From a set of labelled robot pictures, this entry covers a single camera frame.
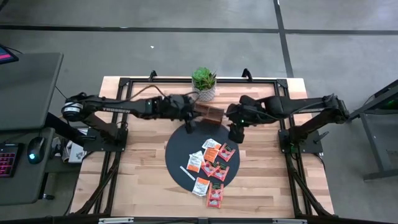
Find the rgb keyboard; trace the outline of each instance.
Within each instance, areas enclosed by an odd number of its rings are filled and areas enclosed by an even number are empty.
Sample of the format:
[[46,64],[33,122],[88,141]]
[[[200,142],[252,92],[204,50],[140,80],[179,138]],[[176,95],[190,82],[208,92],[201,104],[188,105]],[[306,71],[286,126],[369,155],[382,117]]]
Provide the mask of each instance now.
[[23,144],[0,144],[0,177],[12,177],[21,155]]

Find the wooden tabletop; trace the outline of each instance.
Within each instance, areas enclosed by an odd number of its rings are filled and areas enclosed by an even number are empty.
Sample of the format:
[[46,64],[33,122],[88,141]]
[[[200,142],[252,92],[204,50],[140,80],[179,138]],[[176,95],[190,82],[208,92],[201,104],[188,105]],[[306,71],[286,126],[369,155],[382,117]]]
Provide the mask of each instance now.
[[[115,98],[120,77],[104,77],[100,96]],[[304,81],[288,78],[291,98],[306,98]],[[190,83],[154,83],[166,95],[188,93]],[[147,86],[135,83],[133,94]],[[137,98],[157,96],[150,88]],[[208,104],[227,109],[238,103],[241,95],[263,98],[274,95],[270,84],[218,83],[216,97]],[[97,116],[111,122],[112,113],[98,112]],[[309,114],[295,115],[300,125],[310,119]],[[146,121],[129,115],[129,136],[122,153],[112,216],[135,217],[229,217],[272,218],[293,217],[292,199],[285,157],[280,153],[277,131],[279,123],[245,129],[244,142],[239,145],[241,163],[233,181],[225,188],[221,209],[206,208],[205,197],[197,197],[181,188],[171,178],[165,165],[165,147],[170,135],[183,123],[165,119]],[[224,117],[223,125],[228,119]],[[82,164],[71,212],[77,211],[98,186],[103,152],[94,152]],[[328,184],[322,163],[311,154],[303,155],[307,185],[327,211],[333,213]],[[304,212],[302,191],[297,186],[300,208]],[[105,207],[108,188],[104,191]]]

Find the succulent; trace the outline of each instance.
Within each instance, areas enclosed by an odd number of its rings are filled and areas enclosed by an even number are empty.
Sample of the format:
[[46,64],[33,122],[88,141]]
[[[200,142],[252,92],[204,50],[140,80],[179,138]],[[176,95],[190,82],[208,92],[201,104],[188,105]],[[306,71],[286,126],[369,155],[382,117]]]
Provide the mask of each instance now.
[[193,72],[192,80],[198,90],[209,90],[216,83],[216,73],[211,73],[208,68],[200,67]]

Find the black circular platform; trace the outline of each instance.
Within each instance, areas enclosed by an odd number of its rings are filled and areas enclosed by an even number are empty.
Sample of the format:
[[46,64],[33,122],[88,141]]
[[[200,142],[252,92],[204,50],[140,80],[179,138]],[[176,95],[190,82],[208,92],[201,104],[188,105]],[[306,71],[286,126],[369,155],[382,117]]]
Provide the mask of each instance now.
[[176,183],[178,183],[182,188],[189,190],[190,192],[193,190],[195,181],[192,180],[186,173],[184,173],[180,166],[184,167],[184,169],[187,168],[189,154],[193,154],[199,150],[204,153],[205,150],[201,146],[209,138],[214,139],[220,144],[227,143],[236,150],[228,162],[219,156],[216,157],[216,162],[221,162],[229,166],[229,171],[225,180],[221,181],[212,176],[207,177],[202,169],[200,169],[199,173],[190,170],[188,170],[188,172],[195,179],[197,177],[201,177],[203,179],[210,180],[212,183],[224,184],[224,187],[226,187],[234,179],[236,173],[238,172],[240,163],[238,145],[228,139],[228,130],[224,126],[200,122],[197,123],[193,133],[188,134],[185,130],[185,125],[182,125],[171,135],[166,146],[165,159],[167,170],[174,181],[176,181]]

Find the gray floor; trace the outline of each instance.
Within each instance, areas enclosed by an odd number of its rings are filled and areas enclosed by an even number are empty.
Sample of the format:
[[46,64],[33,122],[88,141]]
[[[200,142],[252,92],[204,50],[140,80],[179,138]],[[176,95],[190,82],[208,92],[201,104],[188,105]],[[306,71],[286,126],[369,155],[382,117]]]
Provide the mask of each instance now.
[[[397,30],[396,1],[280,0],[287,29]],[[277,28],[271,0],[12,0],[0,12],[12,24],[121,27]],[[65,54],[58,87],[66,95],[95,94],[105,75],[189,75],[198,66],[238,77],[286,77],[279,34],[174,32],[51,32],[0,30],[0,42],[25,53]],[[398,35],[288,35],[294,77],[309,97],[336,93],[350,111],[398,76]],[[51,112],[59,114],[56,93]],[[323,139],[335,213],[397,222],[398,178],[363,182],[377,170],[362,124],[328,125]],[[62,215],[75,180],[57,177],[51,206],[2,207],[1,218]]]

